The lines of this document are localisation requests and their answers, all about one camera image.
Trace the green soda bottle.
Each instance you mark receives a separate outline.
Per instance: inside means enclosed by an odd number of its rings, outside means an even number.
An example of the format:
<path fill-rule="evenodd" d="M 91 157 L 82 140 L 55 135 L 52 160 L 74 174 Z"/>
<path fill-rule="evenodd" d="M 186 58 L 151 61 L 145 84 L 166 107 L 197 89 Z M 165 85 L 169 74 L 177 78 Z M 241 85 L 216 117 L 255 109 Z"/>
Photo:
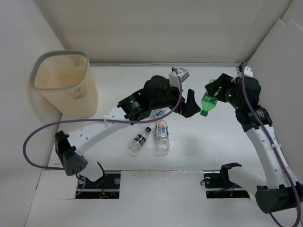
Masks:
<path fill-rule="evenodd" d="M 217 104 L 217 98 L 215 97 L 219 91 L 221 90 L 222 87 L 219 87 L 218 90 L 216 91 L 214 96 L 211 96 L 208 94 L 207 91 L 205 91 L 202 99 L 201 99 L 201 105 L 202 105 L 202 110 L 201 110 L 201 115 L 206 117 L 208 113 L 216 107 Z"/>

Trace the red label red cap bottle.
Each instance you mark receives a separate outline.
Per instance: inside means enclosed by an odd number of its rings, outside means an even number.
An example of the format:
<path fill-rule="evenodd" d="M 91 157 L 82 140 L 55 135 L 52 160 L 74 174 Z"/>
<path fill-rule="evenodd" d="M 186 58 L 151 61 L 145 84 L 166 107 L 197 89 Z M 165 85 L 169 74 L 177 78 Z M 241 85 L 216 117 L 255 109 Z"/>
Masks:
<path fill-rule="evenodd" d="M 78 100 L 78 99 L 82 99 L 87 95 L 88 91 L 86 88 L 84 87 L 79 87 L 75 90 L 72 91 L 68 91 L 66 94 L 69 98 Z"/>

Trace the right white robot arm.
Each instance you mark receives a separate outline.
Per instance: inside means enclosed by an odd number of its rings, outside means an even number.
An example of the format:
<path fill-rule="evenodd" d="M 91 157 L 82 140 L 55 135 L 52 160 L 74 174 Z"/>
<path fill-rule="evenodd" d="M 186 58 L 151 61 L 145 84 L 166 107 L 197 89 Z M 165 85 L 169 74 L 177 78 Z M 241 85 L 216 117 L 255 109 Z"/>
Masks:
<path fill-rule="evenodd" d="M 303 185 L 283 157 L 268 111 L 258 103 L 261 92 L 258 80 L 247 76 L 232 78 L 223 73 L 205 88 L 210 97 L 234 107 L 237 121 L 253 144 L 265 173 L 265 179 L 261 179 L 239 163 L 224 164 L 220 169 L 220 183 L 237 184 L 249 191 L 266 214 L 300 209 Z"/>

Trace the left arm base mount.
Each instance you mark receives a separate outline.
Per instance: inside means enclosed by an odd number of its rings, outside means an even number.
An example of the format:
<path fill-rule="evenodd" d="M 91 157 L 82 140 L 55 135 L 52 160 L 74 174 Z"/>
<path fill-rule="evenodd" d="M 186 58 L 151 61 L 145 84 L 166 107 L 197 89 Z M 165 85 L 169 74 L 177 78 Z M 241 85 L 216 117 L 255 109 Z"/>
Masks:
<path fill-rule="evenodd" d="M 96 186 L 90 180 L 78 176 L 78 184 L 75 191 L 76 199 L 119 199 L 121 171 L 107 171 L 107 179 L 100 186 Z"/>

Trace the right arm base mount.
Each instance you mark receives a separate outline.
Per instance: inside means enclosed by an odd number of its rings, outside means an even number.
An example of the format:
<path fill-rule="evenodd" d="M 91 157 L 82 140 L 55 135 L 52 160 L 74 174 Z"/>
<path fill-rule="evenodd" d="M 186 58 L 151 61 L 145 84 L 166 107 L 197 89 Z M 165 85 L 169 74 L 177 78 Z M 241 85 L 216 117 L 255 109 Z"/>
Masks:
<path fill-rule="evenodd" d="M 235 167 L 242 167 L 239 163 L 228 163 L 221 166 L 220 170 L 204 170 L 203 180 L 200 182 L 205 187 L 207 199 L 249 199 L 248 191 L 233 183 L 229 179 L 228 171 Z"/>

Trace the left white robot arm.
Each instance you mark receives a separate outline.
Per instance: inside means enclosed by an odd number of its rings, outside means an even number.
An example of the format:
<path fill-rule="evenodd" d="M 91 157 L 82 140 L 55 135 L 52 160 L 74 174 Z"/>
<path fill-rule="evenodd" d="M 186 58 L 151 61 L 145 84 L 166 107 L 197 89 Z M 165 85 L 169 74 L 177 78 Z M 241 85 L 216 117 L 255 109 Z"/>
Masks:
<path fill-rule="evenodd" d="M 169 78 L 153 76 L 146 81 L 143 88 L 119 101 L 105 118 L 88 119 L 88 125 L 77 130 L 55 134 L 55 152 L 67 176 L 80 174 L 86 177 L 94 187 L 105 183 L 102 166 L 99 171 L 93 169 L 84 157 L 85 153 L 96 143 L 107 136 L 133 124 L 151 123 L 148 120 L 151 112 L 157 109 L 170 108 L 185 118 L 192 117 L 201 109 L 195 101 L 195 93 L 189 89 L 187 98 L 182 97 L 182 82 L 187 75 L 170 73 Z"/>

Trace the crushed clear water bottle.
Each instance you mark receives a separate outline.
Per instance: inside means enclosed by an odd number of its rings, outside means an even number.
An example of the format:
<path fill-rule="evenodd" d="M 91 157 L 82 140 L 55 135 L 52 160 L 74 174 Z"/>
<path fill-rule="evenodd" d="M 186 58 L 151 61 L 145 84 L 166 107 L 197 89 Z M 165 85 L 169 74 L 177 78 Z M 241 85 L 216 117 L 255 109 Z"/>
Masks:
<path fill-rule="evenodd" d="M 170 111 L 169 108 L 152 110 L 151 114 L 150 114 L 150 118 L 157 119 L 157 118 L 162 117 L 163 115 L 167 114 L 169 111 Z"/>

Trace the orange blue label clear bottle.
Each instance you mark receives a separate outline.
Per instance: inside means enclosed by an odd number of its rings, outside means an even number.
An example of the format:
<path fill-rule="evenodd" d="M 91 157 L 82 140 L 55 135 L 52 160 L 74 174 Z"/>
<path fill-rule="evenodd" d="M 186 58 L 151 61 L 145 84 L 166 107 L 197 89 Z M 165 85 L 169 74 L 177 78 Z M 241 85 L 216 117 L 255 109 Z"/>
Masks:
<path fill-rule="evenodd" d="M 157 156 L 167 156 L 170 149 L 168 124 L 160 120 L 155 125 L 155 146 Z"/>

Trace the black cap small bottle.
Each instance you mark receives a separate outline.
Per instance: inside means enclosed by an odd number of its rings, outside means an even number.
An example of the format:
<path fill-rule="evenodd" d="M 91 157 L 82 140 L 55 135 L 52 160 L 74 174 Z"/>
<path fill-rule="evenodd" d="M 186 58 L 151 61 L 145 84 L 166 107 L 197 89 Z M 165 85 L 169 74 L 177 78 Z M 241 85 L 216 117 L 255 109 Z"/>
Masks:
<path fill-rule="evenodd" d="M 141 151 L 146 141 L 148 140 L 151 131 L 152 130 L 150 127 L 146 127 L 133 138 L 129 145 L 129 152 L 131 154 L 136 155 Z"/>

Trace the beige bin with grey rim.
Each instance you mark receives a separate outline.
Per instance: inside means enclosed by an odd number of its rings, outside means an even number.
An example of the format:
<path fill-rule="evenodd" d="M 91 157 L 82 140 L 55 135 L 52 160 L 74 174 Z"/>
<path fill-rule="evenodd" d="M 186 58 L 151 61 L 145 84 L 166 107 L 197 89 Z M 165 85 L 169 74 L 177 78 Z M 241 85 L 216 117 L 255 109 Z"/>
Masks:
<path fill-rule="evenodd" d="M 98 108 L 98 91 L 89 59 L 84 52 L 62 50 L 42 54 L 34 63 L 29 79 L 58 111 L 68 118 L 90 118 Z M 68 91 L 87 89 L 82 99 L 72 99 Z"/>

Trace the aluminium frame rail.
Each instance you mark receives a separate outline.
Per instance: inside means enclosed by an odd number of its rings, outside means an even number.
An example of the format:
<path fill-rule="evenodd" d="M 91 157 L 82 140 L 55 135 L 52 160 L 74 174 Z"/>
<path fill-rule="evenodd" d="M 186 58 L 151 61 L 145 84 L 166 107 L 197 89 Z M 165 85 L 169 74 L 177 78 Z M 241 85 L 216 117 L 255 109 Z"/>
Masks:
<path fill-rule="evenodd" d="M 172 68 L 185 68 L 189 77 L 182 84 L 184 95 L 187 90 L 195 92 L 200 102 L 205 85 L 225 73 L 235 77 L 238 68 L 234 63 L 134 63 L 91 65 L 99 94 L 95 118 L 110 118 L 108 112 L 118 102 L 141 89 L 154 75 L 168 77 Z M 126 127 L 96 144 L 90 157 L 102 157 L 105 166 L 122 170 L 202 170 L 237 162 L 239 167 L 232 172 L 245 174 L 248 180 L 260 179 L 272 186 L 273 178 L 265 173 L 265 163 L 259 159 L 261 151 L 269 147 L 262 130 L 244 133 L 236 120 L 235 111 L 228 103 L 219 102 L 207 117 L 199 113 L 190 118 L 179 114 L 166 117 L 169 127 L 170 151 L 166 157 L 157 157 L 155 147 L 147 147 L 148 154 L 131 158 L 125 154 L 126 144 L 140 125 Z"/>

